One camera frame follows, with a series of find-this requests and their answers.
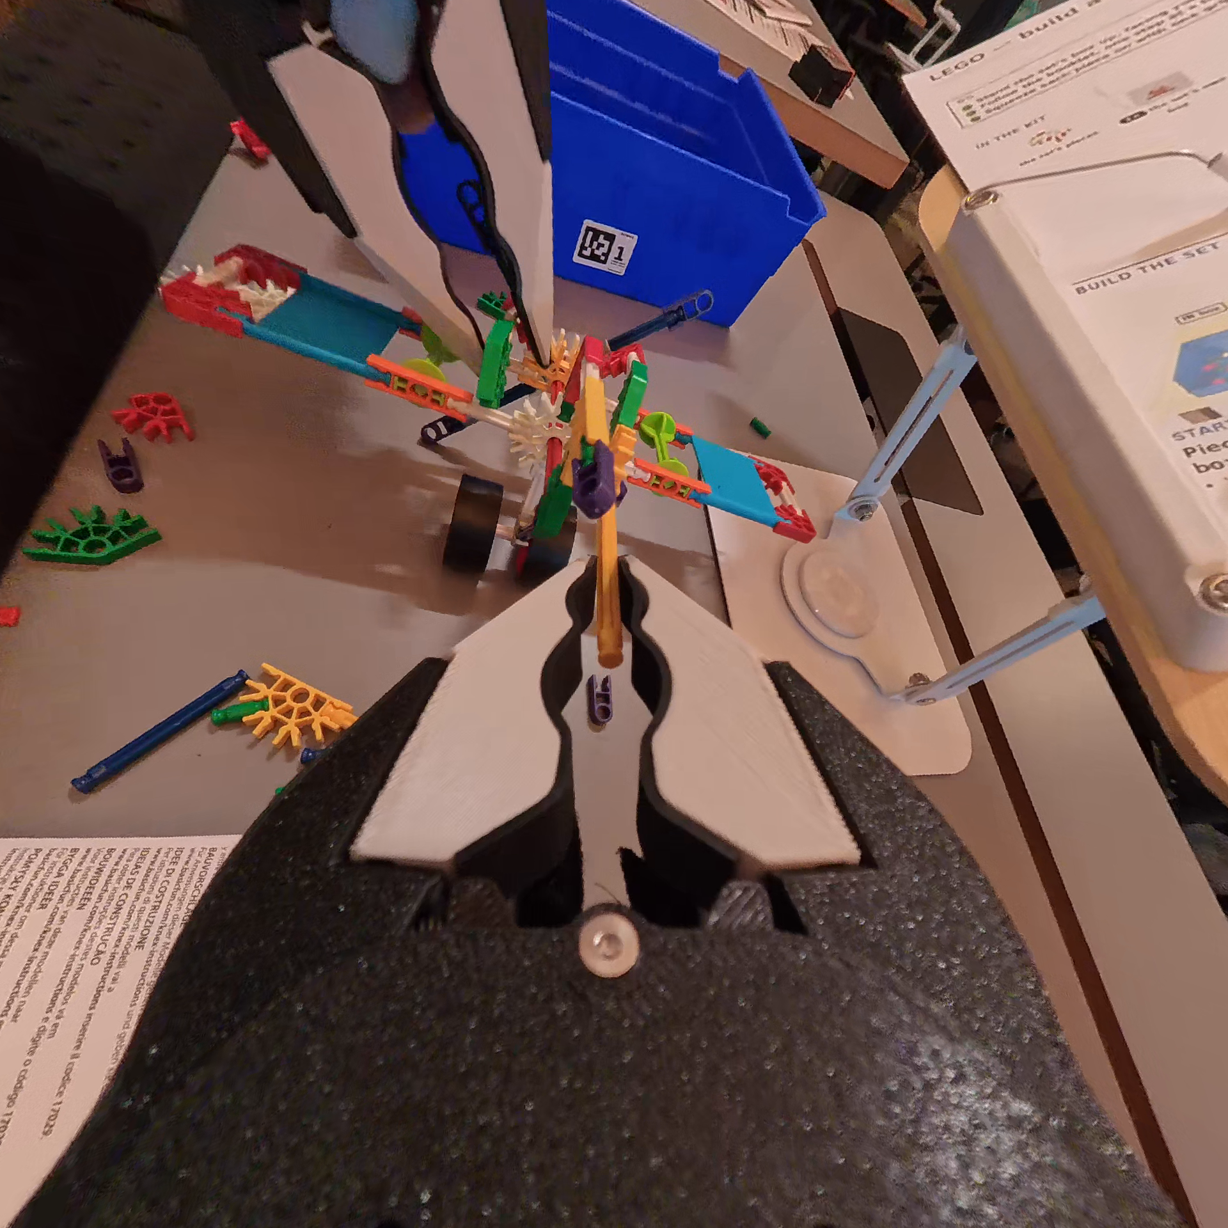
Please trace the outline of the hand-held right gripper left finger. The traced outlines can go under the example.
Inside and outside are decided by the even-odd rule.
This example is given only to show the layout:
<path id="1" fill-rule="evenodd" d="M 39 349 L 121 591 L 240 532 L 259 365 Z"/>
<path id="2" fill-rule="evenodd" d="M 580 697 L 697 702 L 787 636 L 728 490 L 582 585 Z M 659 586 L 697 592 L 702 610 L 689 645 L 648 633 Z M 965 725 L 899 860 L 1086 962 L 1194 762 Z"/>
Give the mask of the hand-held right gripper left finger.
<path id="1" fill-rule="evenodd" d="M 358 829 L 354 860 L 461 865 L 563 782 L 580 634 L 569 595 L 591 610 L 589 579 L 589 560 L 569 563 L 455 646 Z"/>

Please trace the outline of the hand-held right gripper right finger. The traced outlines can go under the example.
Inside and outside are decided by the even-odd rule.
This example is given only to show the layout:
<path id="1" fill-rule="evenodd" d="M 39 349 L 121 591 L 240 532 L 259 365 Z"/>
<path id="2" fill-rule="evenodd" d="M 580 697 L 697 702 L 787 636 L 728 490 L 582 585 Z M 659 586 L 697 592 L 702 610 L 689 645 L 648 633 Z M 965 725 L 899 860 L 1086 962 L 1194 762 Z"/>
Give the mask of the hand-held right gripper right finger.
<path id="1" fill-rule="evenodd" d="M 648 564 L 623 557 L 633 677 L 652 716 L 649 798 L 759 868 L 858 865 L 863 854 L 760 653 Z"/>

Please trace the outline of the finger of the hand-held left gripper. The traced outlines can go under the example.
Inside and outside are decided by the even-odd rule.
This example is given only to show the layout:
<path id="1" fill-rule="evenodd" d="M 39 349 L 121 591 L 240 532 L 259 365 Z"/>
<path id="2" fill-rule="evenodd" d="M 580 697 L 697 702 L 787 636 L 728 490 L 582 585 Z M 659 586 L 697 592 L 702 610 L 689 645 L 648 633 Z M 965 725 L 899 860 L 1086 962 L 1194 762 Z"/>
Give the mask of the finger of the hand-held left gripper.
<path id="1" fill-rule="evenodd" d="M 439 118 L 472 164 L 480 234 L 499 256 L 500 45 L 427 42 L 414 63 L 424 77 L 427 118 Z M 453 292 L 434 230 L 406 193 L 401 121 L 390 117 L 376 79 L 336 42 L 304 42 L 273 56 L 269 70 L 357 228 L 357 246 L 478 373 L 484 336 Z"/>
<path id="2" fill-rule="evenodd" d="M 478 174 L 487 244 L 544 364 L 554 316 L 547 4 L 440 3 L 425 83 L 444 133 Z"/>

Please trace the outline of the colourful toy rod airplane model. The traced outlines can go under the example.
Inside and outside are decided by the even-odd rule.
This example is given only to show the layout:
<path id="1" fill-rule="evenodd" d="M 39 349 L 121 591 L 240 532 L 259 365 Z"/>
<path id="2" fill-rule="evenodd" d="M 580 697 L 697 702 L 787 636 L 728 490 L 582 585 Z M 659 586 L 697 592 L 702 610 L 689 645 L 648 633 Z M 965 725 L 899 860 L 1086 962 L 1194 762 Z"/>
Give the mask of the colourful toy rod airplane model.
<path id="1" fill-rule="evenodd" d="M 544 363 L 531 354 L 512 297 L 484 294 L 478 310 L 490 329 L 472 392 L 447 380 L 441 367 L 458 357 L 417 313 L 396 313 L 251 246 L 224 251 L 208 269 L 164 276 L 159 294 L 178 319 L 297 352 L 433 409 L 436 420 L 421 431 L 428 446 L 478 422 L 503 431 L 528 472 L 526 497 L 507 518 L 499 482 L 462 477 L 443 547 L 443 563 L 455 572 L 484 572 L 496 539 L 504 539 L 518 577 L 541 582 L 570 561 L 579 519 L 611 525 L 632 488 L 729 513 L 791 542 L 816 537 L 778 465 L 646 409 L 642 344 L 706 314 L 713 306 L 708 289 L 610 342 L 560 330 Z"/>

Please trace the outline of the blue bin with square tag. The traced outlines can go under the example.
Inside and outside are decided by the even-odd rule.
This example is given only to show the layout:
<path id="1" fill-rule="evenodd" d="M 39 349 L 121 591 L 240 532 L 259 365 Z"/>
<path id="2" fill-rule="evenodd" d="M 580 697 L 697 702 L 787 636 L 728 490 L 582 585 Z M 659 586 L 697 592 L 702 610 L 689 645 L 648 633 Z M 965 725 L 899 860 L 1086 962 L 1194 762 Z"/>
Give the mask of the blue bin with square tag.
<path id="1" fill-rule="evenodd" d="M 633 3 L 547 3 L 554 270 L 728 327 L 826 215 L 763 85 Z"/>

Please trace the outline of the white stand with wooden board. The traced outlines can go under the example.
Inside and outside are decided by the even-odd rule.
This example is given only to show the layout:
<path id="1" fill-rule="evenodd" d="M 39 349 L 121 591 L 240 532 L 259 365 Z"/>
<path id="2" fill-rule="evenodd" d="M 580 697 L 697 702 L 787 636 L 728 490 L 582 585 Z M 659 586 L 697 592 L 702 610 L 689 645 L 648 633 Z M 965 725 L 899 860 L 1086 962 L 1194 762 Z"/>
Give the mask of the white stand with wooden board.
<path id="1" fill-rule="evenodd" d="M 1162 668 L 1184 674 L 1197 697 L 1225 684 L 1225 575 L 1194 586 L 1180 570 L 1171 535 L 1104 433 L 1091 348 L 1066 301 L 1073 282 L 1213 225 L 1225 221 L 1159 240 L 1142 254 L 1054 265 L 996 193 L 968 193 L 934 254 L 941 275 L 956 279 L 959 313 L 972 307 L 972 333 L 958 330 L 937 352 L 857 481 L 766 459 L 789 477 L 814 539 L 791 542 L 710 510 L 732 629 L 765 659 L 797 668 L 905 773 L 959 773 L 972 744 L 958 696 L 1098 620 L 1117 620 L 1121 640 L 1143 636 L 1136 671 L 1151 696 L 1164 689 Z M 975 364 L 998 380 L 1007 401 L 1031 406 L 1026 434 L 1055 453 L 1101 557 L 1089 588 L 1045 608 L 1025 605 L 1015 615 L 1025 627 L 946 670 L 882 504 Z"/>

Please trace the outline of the yellow rod with yellow connector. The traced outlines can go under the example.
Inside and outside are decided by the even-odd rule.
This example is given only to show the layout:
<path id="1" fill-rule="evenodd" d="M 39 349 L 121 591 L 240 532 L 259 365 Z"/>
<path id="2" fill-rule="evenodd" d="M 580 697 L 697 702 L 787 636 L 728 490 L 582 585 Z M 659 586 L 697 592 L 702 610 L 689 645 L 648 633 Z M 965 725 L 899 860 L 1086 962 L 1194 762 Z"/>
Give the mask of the yellow rod with yellow connector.
<path id="1" fill-rule="evenodd" d="M 265 664 L 235 696 L 209 709 L 213 727 L 241 727 L 276 748 L 323 747 L 358 721 L 354 706 L 298 677 Z"/>

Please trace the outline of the red fan connector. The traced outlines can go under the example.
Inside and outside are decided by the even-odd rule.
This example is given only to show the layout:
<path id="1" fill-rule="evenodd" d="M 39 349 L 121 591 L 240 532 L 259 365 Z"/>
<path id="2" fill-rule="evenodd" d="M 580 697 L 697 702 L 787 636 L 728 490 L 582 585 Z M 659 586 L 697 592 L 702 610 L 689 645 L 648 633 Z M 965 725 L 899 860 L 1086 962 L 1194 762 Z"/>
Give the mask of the red fan connector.
<path id="1" fill-rule="evenodd" d="M 123 406 L 111 411 L 111 418 L 129 434 L 140 434 L 146 440 L 171 440 L 174 431 L 194 440 L 192 421 L 171 393 L 133 393 Z"/>

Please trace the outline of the small black box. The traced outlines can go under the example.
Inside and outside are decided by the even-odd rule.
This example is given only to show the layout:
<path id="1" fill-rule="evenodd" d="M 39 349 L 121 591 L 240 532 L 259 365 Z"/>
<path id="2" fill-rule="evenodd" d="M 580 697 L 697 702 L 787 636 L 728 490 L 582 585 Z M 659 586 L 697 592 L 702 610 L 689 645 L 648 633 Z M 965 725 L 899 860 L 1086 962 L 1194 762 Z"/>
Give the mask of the small black box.
<path id="1" fill-rule="evenodd" d="M 807 99 L 830 110 L 849 92 L 855 70 L 838 47 L 811 42 L 791 64 L 788 77 Z"/>

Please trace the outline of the black table inset panel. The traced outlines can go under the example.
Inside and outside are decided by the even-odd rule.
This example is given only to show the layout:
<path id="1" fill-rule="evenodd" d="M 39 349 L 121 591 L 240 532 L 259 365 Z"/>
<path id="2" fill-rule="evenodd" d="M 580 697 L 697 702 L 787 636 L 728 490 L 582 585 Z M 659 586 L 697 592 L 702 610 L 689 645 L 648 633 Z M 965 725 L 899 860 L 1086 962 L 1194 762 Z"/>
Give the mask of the black table inset panel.
<path id="1" fill-rule="evenodd" d="M 911 346 L 895 329 L 846 308 L 833 314 L 833 329 L 849 365 L 855 389 L 874 421 L 877 437 L 898 422 L 922 383 Z M 977 491 L 939 417 L 893 480 L 899 496 L 927 500 L 950 510 L 982 515 Z"/>

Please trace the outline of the green fan connector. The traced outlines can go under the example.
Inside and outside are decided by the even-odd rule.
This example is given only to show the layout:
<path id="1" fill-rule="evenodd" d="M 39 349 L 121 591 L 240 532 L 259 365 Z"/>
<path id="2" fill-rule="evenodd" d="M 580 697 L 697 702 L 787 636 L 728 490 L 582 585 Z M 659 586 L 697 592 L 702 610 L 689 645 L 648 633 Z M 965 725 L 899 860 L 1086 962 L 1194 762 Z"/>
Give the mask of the green fan connector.
<path id="1" fill-rule="evenodd" d="M 162 541 L 146 516 L 126 509 L 110 515 L 96 504 L 88 512 L 70 509 L 70 515 L 70 525 L 48 518 L 45 526 L 31 529 L 35 544 L 22 554 L 41 563 L 105 566 Z"/>

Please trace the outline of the white instruction booklet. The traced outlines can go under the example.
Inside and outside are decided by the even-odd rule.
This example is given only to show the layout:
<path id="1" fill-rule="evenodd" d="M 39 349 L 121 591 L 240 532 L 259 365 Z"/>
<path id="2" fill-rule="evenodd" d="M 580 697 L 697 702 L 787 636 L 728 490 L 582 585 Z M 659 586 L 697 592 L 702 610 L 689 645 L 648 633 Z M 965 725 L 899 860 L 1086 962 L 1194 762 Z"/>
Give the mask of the white instruction booklet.
<path id="1" fill-rule="evenodd" d="M 39 1186 L 238 836 L 3 839 L 1 1190 Z"/>

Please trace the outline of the printed instruction sheet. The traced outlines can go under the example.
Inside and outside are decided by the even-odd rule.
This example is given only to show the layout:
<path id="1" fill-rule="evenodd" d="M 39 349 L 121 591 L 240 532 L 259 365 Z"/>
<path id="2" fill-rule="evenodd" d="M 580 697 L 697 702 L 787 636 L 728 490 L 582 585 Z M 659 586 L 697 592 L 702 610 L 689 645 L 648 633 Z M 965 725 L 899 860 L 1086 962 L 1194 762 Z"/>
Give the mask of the printed instruction sheet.
<path id="1" fill-rule="evenodd" d="M 1055 4 L 902 83 L 1054 265 L 1225 221 L 1225 1 Z"/>
<path id="2" fill-rule="evenodd" d="M 1073 282 L 1094 403 L 1197 586 L 1225 575 L 1225 225 Z"/>

